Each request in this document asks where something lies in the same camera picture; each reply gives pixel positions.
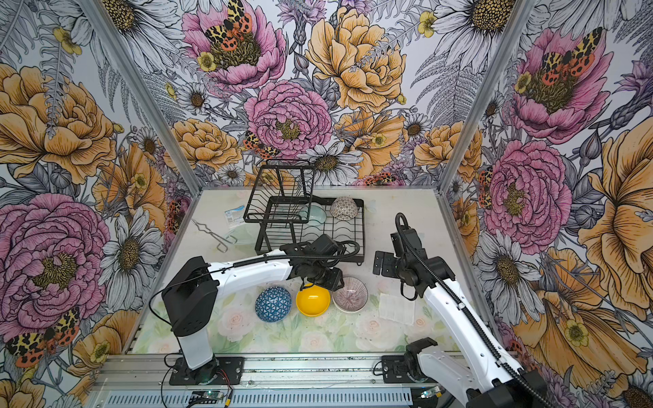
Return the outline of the pink striped ceramic bowl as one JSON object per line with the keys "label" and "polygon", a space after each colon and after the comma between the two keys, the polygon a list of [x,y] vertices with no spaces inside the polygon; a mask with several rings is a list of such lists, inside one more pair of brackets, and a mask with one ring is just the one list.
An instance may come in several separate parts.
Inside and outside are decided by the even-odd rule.
{"label": "pink striped ceramic bowl", "polygon": [[368,290],[358,278],[347,276],[344,286],[333,292],[333,302],[344,313],[357,313],[364,309],[368,300]]}

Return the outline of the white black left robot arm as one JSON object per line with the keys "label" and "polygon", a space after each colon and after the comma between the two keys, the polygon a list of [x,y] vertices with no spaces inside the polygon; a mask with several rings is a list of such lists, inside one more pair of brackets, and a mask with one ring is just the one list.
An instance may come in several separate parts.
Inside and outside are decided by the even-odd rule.
{"label": "white black left robot arm", "polygon": [[360,249],[354,241],[335,241],[321,235],[314,241],[285,244],[235,262],[190,258],[160,291],[168,324],[180,345],[182,368],[197,384],[211,381],[217,373],[218,362],[207,330],[217,300],[251,287],[293,279],[335,292],[344,286],[339,262],[354,257]]}

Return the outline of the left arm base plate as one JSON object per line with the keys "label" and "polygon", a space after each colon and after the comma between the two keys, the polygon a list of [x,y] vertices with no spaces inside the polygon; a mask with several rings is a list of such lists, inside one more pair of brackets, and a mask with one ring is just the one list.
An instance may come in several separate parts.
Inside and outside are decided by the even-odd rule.
{"label": "left arm base plate", "polygon": [[216,356],[206,365],[191,370],[180,357],[173,365],[171,386],[238,385],[241,382],[245,359]]}

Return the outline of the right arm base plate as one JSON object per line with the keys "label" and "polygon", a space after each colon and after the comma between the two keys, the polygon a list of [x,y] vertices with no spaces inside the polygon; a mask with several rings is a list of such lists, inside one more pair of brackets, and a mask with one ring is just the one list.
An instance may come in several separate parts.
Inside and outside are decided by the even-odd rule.
{"label": "right arm base plate", "polygon": [[385,384],[423,384],[441,382],[446,376],[435,367],[422,365],[418,356],[383,355],[381,357],[381,376]]}

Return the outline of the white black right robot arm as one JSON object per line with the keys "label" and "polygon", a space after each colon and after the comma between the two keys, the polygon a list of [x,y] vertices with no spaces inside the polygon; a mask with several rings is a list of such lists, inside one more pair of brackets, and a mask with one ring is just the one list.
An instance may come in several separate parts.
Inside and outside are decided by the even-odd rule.
{"label": "white black right robot arm", "polygon": [[399,225],[391,236],[394,250],[378,251],[372,272],[399,280],[415,290],[444,322],[464,360],[445,352],[437,341],[422,338],[406,346],[410,377],[432,379],[466,407],[549,407],[547,384],[527,370],[493,336],[466,299],[441,257],[430,258],[417,231]]}

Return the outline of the mint green ceramic bowl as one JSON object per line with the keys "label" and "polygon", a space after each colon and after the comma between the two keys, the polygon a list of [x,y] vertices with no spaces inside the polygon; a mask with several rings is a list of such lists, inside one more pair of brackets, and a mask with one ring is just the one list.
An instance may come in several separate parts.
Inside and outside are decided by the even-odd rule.
{"label": "mint green ceramic bowl", "polygon": [[304,205],[299,211],[299,216],[307,227],[318,227],[325,224],[327,220],[325,210],[316,203]]}

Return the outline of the brown patterned ceramic bowl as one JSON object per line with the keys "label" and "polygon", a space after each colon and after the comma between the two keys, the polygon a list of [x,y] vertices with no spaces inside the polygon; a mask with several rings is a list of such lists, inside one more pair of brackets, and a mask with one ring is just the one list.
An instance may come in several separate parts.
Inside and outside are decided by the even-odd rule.
{"label": "brown patterned ceramic bowl", "polygon": [[331,216],[339,221],[355,219],[359,212],[355,199],[352,197],[338,197],[330,205]]}

